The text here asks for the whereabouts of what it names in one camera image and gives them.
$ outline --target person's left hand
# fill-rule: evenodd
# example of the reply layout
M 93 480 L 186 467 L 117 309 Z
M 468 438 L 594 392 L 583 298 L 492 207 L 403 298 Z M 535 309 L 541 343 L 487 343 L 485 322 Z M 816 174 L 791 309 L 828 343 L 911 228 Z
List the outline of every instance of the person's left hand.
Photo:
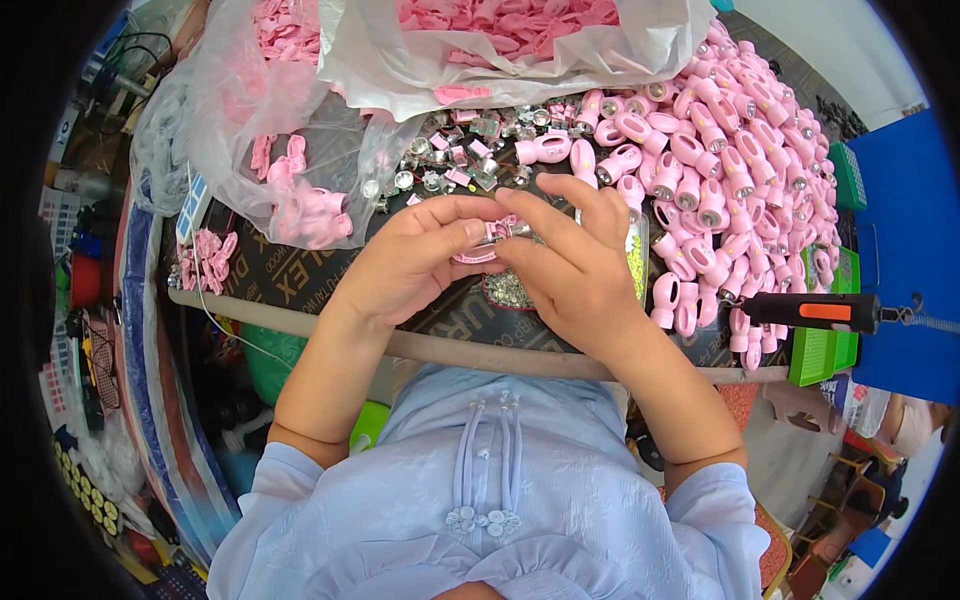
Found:
M 451 260 L 484 238 L 485 221 L 509 214 L 479 196 L 437 196 L 408 206 L 371 239 L 333 294 L 362 318 L 394 326 L 435 300 L 452 281 L 502 273 L 499 263 L 468 265 Z

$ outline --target fingernail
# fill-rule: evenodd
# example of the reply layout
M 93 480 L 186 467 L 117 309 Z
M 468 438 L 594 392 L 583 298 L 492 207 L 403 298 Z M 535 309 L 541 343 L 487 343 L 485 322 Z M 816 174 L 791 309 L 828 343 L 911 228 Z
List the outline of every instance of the fingernail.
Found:
M 487 226 L 480 219 L 470 219 L 464 223 L 464 229 L 467 231 L 467 238 L 471 240 L 482 239 L 487 232 Z

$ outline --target person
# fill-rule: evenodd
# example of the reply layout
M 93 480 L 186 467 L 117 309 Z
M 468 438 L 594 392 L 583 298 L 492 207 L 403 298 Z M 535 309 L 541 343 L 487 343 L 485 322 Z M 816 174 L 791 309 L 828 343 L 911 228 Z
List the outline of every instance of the person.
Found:
M 874 527 L 881 525 L 889 516 L 900 518 L 906 515 L 910 500 L 901 496 L 900 490 L 903 489 L 903 475 L 906 473 L 907 463 L 908 461 L 902 461 L 886 467 L 882 466 L 876 457 L 871 457 L 871 463 L 863 471 L 863 476 L 883 488 L 883 504 L 878 510 L 872 506 L 868 493 L 857 490 L 847 500 L 847 506 L 864 515 L 875 516 Z
M 889 446 L 899 456 L 916 456 L 933 437 L 933 432 L 943 427 L 940 442 L 944 443 L 950 424 L 952 407 L 920 398 L 890 394 L 890 401 L 883 413 L 883 421 L 874 439 Z
M 759 598 L 769 536 L 746 450 L 716 390 L 637 302 L 612 188 L 540 174 L 580 208 L 441 196 L 405 208 L 360 252 L 276 404 L 243 517 L 216 553 L 211 598 Z M 545 242 L 450 257 L 514 213 Z M 514 269 L 550 328 L 631 391 L 666 461 L 666 503 L 593 381 L 424 367 L 375 447 L 348 438 L 394 327 L 451 281 Z

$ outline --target white cable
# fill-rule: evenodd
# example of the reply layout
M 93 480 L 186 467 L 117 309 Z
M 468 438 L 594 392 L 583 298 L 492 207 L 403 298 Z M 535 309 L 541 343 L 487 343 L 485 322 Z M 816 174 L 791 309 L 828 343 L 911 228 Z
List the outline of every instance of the white cable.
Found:
M 187 162 L 186 162 L 186 180 L 187 180 L 187 185 L 189 186 L 189 188 L 188 188 L 188 189 L 189 189 L 189 192 L 188 192 L 188 193 L 189 193 L 189 194 L 192 194 L 192 193 L 193 193 L 193 175 L 192 175 L 191 172 L 190 172 L 190 161 L 189 161 L 189 160 L 187 160 Z M 195 232 L 194 229 L 193 229 L 193 219 L 191 218 L 191 219 L 190 219 L 190 239 L 193 240 L 194 242 L 196 242 L 196 240 L 194 240 L 194 235 L 195 235 L 195 233 L 196 233 L 196 232 Z M 240 342 L 243 342 L 244 344 L 246 344 L 247 346 L 249 346 L 249 347 L 251 347 L 251 348 L 260 350 L 261 352 L 263 352 L 263 353 L 266 354 L 267 356 L 270 356 L 271 358 L 275 358 L 276 360 L 280 361 L 281 363 L 283 363 L 283 364 L 286 366 L 287 369 L 289 369 L 290 371 L 292 371 L 294 368 L 293 368 L 293 366 L 292 366 L 290 363 L 288 363 L 287 361 L 283 360 L 282 358 L 280 358 L 280 357 L 277 356 L 276 354 L 272 354 L 272 353 L 268 352 L 267 350 L 261 348 L 260 346 L 258 346 L 257 344 L 254 344 L 253 342 L 248 342 L 247 340 L 243 339 L 243 338 L 240 337 L 239 335 L 234 335 L 234 334 L 230 333 L 230 332 L 227 331 L 226 329 L 223 329 L 223 328 L 220 326 L 219 323 L 217 323 L 217 320 L 213 318 L 213 315 L 210 314 L 210 311 L 206 309 L 206 300 L 204 300 L 204 293 L 201 292 L 201 290 L 200 290 L 200 277 L 201 277 L 201 275 L 203 274 L 203 271 L 200 270 L 200 257 L 199 257 L 198 254 L 197 254 L 197 244 L 196 244 L 196 243 L 193 244 L 193 262 L 194 262 L 194 268 L 195 268 L 195 270 L 197 271 L 197 294 L 200 295 L 200 304 L 204 307 L 204 312 L 206 313 L 206 316 L 210 318 L 210 320 L 213 322 L 213 324 L 217 325 L 217 328 L 220 329 L 221 331 L 223 331 L 223 332 L 224 332 L 224 335 L 226 335 L 227 337 L 233 338 L 234 340 L 239 340 Z

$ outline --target light blue blouse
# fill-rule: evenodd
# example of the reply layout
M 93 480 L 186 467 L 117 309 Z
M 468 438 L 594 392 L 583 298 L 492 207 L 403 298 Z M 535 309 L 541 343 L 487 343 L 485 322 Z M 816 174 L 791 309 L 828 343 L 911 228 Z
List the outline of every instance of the light blue blouse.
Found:
M 211 598 L 758 598 L 769 537 L 746 473 L 703 468 L 666 505 L 587 381 L 421 370 L 376 447 L 324 471 L 271 443 L 213 559 Z

